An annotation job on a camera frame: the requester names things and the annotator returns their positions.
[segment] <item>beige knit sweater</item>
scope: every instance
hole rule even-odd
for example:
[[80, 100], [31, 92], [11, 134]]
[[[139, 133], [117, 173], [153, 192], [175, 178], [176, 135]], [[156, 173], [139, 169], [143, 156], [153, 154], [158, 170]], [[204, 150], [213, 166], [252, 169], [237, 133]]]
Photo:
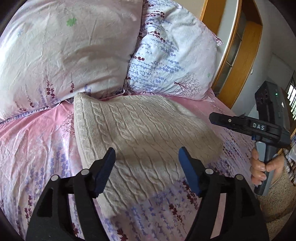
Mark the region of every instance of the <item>beige knit sweater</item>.
[[270, 188], [267, 196], [258, 196], [272, 240], [283, 228], [296, 207], [296, 187], [283, 171], [280, 179]]

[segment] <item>gray handle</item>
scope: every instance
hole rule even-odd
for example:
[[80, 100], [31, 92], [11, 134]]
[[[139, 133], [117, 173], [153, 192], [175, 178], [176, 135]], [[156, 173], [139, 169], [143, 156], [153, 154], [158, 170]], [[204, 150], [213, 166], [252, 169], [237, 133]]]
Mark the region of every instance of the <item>gray handle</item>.
[[[272, 160], [272, 158], [274, 156], [276, 156], [277, 154], [277, 148], [273, 147], [273, 146], [269, 146], [266, 145], [263, 142], [255, 142], [255, 148], [258, 151], [259, 154], [259, 161], [264, 162], [265, 164], [267, 164], [269, 161]], [[271, 181], [272, 178], [274, 176], [274, 171], [271, 172], [264, 172], [266, 175], [266, 180], [262, 181], [262, 184], [255, 187], [254, 189], [254, 193], [256, 193], [257, 195], [260, 196], [266, 196], [268, 194], [270, 185], [271, 185]]]

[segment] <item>bed sheet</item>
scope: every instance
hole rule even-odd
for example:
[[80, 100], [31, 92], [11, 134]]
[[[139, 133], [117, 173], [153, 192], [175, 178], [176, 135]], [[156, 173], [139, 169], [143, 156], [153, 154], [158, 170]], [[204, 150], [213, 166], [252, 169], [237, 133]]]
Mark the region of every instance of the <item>bed sheet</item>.
[[[251, 138], [210, 124], [211, 112], [234, 115], [211, 91], [203, 101], [170, 97], [203, 119], [223, 140], [223, 153], [209, 167], [226, 176], [241, 173], [252, 186], [249, 156]], [[77, 150], [73, 105], [62, 102], [53, 109], [34, 113], [0, 126], [0, 204], [13, 227], [25, 237], [28, 222], [38, 198], [53, 174], [77, 174], [81, 161]], [[70, 196], [73, 233], [83, 237], [74, 197]], [[200, 199], [190, 190], [186, 179], [173, 184], [120, 215], [105, 218], [95, 205], [110, 240], [184, 240], [199, 208]], [[223, 211], [217, 216], [217, 229]]]

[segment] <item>human hand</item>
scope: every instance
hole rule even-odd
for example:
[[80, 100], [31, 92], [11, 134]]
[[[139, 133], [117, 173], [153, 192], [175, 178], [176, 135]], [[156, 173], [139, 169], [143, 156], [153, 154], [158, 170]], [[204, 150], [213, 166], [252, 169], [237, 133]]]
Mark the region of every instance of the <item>human hand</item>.
[[283, 172], [285, 163], [285, 157], [283, 155], [273, 158], [267, 165], [265, 165], [264, 162], [258, 160], [259, 154], [255, 148], [253, 148], [251, 155], [252, 157], [250, 158], [250, 171], [252, 174], [251, 179], [253, 184], [261, 185], [261, 181], [266, 180], [266, 175], [264, 174], [264, 171], [270, 172], [274, 170], [274, 176], [272, 178], [271, 183], [279, 179]]

